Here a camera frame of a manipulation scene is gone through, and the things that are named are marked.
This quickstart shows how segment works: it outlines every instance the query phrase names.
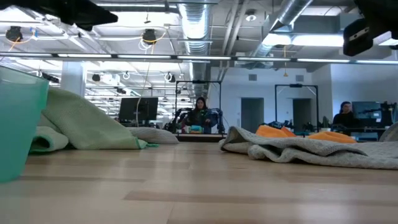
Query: black metal frame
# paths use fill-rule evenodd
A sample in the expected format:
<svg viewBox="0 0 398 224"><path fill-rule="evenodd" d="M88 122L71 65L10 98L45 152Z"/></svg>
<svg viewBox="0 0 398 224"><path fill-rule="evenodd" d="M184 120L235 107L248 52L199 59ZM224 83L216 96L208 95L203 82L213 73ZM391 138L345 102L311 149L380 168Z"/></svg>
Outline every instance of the black metal frame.
<svg viewBox="0 0 398 224"><path fill-rule="evenodd" d="M318 125L319 122L319 99L318 99L318 86L317 85L302 85L302 84L279 84L279 85L275 85L275 121L278 121L278 104L277 104L277 100L278 100L278 96L277 96L277 89L278 86L287 86L290 88L302 88L302 87L314 87L315 88L315 94L316 94L316 98L317 98L317 130L320 130L320 127Z"/></svg>
<svg viewBox="0 0 398 224"><path fill-rule="evenodd" d="M177 114L177 97L178 97L178 91L180 89L178 89L178 84L179 83L192 83L192 84L206 84L206 83L218 83L218 85L220 86L220 92L219 92L219 96L218 96L218 100L219 100L219 109L221 109L221 81L201 81L201 80L194 80L194 81L175 81L175 111L174 111L174 115Z"/></svg>

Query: blue object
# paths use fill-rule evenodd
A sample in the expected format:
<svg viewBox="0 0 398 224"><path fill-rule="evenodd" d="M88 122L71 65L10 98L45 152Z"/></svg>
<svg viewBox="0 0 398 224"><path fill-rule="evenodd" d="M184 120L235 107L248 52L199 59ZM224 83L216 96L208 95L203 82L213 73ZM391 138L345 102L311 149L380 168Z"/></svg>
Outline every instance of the blue object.
<svg viewBox="0 0 398 224"><path fill-rule="evenodd" d="M43 78L0 67L0 182L24 170L48 87Z"/></svg>

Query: white column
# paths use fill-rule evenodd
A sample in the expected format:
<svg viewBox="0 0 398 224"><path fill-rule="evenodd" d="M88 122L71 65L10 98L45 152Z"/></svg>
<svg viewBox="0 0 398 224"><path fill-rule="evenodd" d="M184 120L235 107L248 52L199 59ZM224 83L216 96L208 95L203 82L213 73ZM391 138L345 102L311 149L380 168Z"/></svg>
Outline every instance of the white column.
<svg viewBox="0 0 398 224"><path fill-rule="evenodd" d="M82 62L63 62L61 89L84 97L87 72Z"/></svg>

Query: table surface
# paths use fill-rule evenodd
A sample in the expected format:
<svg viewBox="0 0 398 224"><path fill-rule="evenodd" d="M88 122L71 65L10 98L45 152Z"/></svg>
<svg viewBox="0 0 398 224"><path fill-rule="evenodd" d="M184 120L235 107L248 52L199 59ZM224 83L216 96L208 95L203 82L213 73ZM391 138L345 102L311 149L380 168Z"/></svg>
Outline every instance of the table surface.
<svg viewBox="0 0 398 224"><path fill-rule="evenodd" d="M0 223L398 223L398 172L253 161L215 143L30 156Z"/></svg>

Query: dark hair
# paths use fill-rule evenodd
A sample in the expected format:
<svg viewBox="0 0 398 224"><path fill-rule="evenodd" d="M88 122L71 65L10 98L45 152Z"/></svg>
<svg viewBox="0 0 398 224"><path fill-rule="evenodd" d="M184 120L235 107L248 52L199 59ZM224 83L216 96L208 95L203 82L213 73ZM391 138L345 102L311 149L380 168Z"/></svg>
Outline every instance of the dark hair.
<svg viewBox="0 0 398 224"><path fill-rule="evenodd" d="M341 105L340 105L340 113L343 112L343 107L344 107L344 105L346 105L346 104L351 104L351 102L348 102L348 101L342 102Z"/></svg>
<svg viewBox="0 0 398 224"><path fill-rule="evenodd" d="M199 111L199 108L198 108L198 101L199 100L202 100L202 102L203 102L202 110L207 110L206 100L204 99L204 97L199 97L199 98L197 98L197 102L195 103L195 111Z"/></svg>

